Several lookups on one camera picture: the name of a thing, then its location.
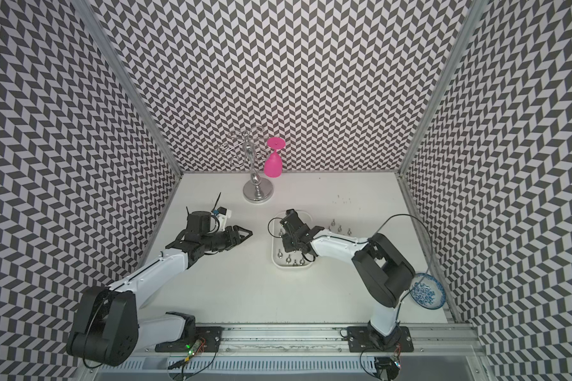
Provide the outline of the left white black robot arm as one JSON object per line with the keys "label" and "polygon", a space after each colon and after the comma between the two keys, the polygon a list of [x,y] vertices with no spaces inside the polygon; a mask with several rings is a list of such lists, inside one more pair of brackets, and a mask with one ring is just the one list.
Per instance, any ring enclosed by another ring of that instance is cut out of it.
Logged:
{"label": "left white black robot arm", "polygon": [[251,230],[228,225],[229,218],[230,211],[223,207],[189,213],[185,229],[154,262],[109,286],[86,289],[68,335],[67,354],[96,367],[121,365],[133,352],[151,347],[196,354],[203,341],[194,316],[169,311],[140,319],[138,312],[168,281],[201,258],[229,251],[252,237]]}

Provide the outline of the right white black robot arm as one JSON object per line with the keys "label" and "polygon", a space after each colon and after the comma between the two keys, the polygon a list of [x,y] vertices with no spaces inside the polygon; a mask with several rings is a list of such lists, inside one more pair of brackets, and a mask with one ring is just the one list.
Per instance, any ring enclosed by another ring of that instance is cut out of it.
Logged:
{"label": "right white black robot arm", "polygon": [[300,252],[308,262],[317,258],[340,260],[354,266],[375,301],[370,327],[381,338],[397,328],[400,300],[412,284],[415,269],[383,233],[355,238],[333,233],[321,226],[309,227],[297,211],[287,210],[278,219],[286,252]]}

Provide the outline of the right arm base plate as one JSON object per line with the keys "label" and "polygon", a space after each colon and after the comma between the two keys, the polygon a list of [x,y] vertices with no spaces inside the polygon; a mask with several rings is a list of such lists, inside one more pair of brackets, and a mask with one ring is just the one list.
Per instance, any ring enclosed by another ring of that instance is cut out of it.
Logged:
{"label": "right arm base plate", "polygon": [[345,339],[350,352],[414,352],[412,337],[408,327],[398,325],[387,336],[376,331],[371,325],[346,327]]}

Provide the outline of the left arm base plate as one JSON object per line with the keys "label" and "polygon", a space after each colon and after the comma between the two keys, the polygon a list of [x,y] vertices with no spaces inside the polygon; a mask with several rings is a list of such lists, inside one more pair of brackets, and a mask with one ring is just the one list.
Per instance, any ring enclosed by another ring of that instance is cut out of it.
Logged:
{"label": "left arm base plate", "polygon": [[155,346],[155,352],[188,352],[197,341],[203,343],[205,353],[216,353],[222,342],[223,328],[219,325],[197,326],[194,332],[185,333],[184,337],[172,342],[164,342]]}

